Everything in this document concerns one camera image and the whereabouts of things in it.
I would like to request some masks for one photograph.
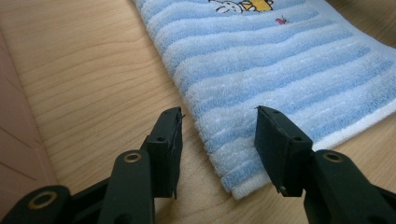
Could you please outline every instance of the striped towel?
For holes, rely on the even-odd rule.
[[[134,0],[236,199],[270,180],[253,146],[255,107],[282,111],[314,150],[396,109],[396,50],[324,0]]]

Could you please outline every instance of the light wood tabletop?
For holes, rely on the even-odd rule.
[[[330,0],[363,32],[396,48],[394,0]],[[224,191],[183,100],[129,0],[0,0],[0,27],[60,184],[72,193],[107,178],[139,149],[160,113],[182,107],[177,200],[157,223],[307,223],[304,198],[267,185],[242,200]],[[396,192],[396,114],[335,150]]]

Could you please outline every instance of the wood grain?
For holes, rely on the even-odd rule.
[[[355,26],[396,47],[393,0],[329,1]],[[127,0],[0,0],[0,26],[54,171],[73,193],[109,176],[140,148],[159,114],[182,105],[176,201],[156,200],[158,223],[306,223],[303,199],[271,185],[236,201],[220,185],[193,120]],[[396,115],[336,150],[396,191]]]

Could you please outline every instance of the wooden surface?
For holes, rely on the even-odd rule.
[[[394,0],[332,0],[364,32],[396,47]],[[225,192],[177,88],[128,0],[0,0],[0,27],[61,184],[76,193],[140,148],[159,114],[181,105],[184,149],[176,201],[158,223],[306,223],[303,199],[271,185],[236,201]],[[336,150],[396,191],[396,115]]]

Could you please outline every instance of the towel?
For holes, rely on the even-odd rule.
[[[236,199],[270,182],[254,147],[258,105],[331,148],[396,109],[396,50],[324,0],[134,0]]]

